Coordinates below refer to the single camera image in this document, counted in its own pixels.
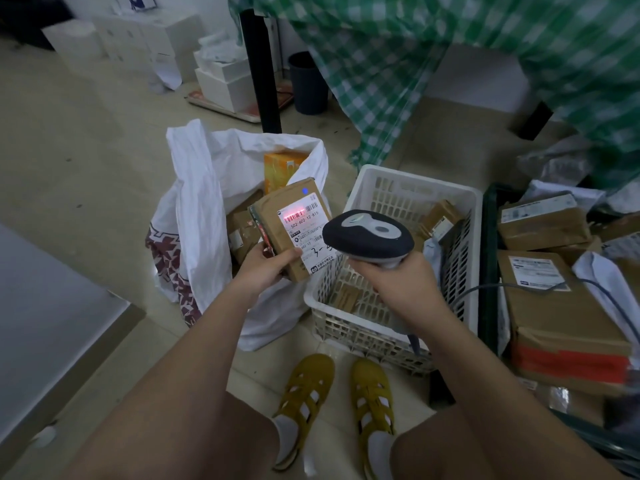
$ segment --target yellow sandal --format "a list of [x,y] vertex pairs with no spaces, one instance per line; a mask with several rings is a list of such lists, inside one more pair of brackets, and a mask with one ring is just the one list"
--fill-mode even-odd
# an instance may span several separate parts
[[[324,404],[329,395],[334,376],[333,359],[325,354],[309,355],[293,369],[280,401],[280,407],[273,417],[284,415],[292,418],[298,425],[298,439],[288,457],[273,468],[277,472],[283,472],[290,468],[304,448],[311,425],[318,416],[320,406]],[[314,401],[311,396],[313,391],[318,393],[317,401]],[[303,404],[308,407],[308,418],[305,418],[300,411]]]
[[[362,466],[367,480],[375,480],[369,455],[369,437],[374,431],[396,434],[391,387],[385,371],[379,364],[361,358],[351,369],[351,405],[356,416],[359,431],[358,446],[362,457]],[[369,413],[371,419],[362,426],[362,420]]]

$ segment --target tablecloth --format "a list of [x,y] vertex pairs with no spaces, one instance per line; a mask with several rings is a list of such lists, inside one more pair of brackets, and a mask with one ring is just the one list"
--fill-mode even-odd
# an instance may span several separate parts
[[535,94],[613,159],[640,150],[640,0],[229,0],[288,19],[380,164],[452,43],[514,54]]

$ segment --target barcode scanner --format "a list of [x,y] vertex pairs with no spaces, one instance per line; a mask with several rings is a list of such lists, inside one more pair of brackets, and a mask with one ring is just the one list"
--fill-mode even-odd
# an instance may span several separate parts
[[[327,246],[360,261],[391,269],[413,249],[413,236],[400,222],[372,210],[352,209],[324,225]],[[394,314],[389,327],[406,334],[411,348],[420,355],[420,340]]]

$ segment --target left hand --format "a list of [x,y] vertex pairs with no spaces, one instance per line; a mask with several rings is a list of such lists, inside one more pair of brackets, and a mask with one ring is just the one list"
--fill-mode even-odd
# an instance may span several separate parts
[[251,306],[255,304],[260,293],[282,277],[280,272],[284,266],[302,256],[302,249],[289,249],[273,257],[265,256],[267,253],[268,250],[265,249],[264,242],[258,242],[248,252],[242,266],[240,266],[240,271],[233,279],[234,282],[241,284],[242,288],[250,293],[252,297]]

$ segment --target white plastic basket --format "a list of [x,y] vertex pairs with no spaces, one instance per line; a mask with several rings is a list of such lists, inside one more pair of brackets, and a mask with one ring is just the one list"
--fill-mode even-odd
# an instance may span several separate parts
[[[478,285],[482,196],[479,190],[464,185],[364,165],[344,210],[380,212],[415,231],[434,203],[447,199],[454,204],[466,217],[441,242],[440,282],[444,298],[452,304],[465,290]],[[353,314],[328,305],[334,303],[344,284],[362,290]],[[476,334],[477,301],[477,293],[471,293],[453,309],[453,313]],[[422,341],[422,354],[416,356],[409,339],[387,327],[388,308],[369,282],[346,263],[343,255],[327,266],[320,276],[309,281],[305,302],[312,309],[314,334],[319,339],[356,355],[375,358],[383,365],[400,366],[415,375],[423,376],[435,369]]]

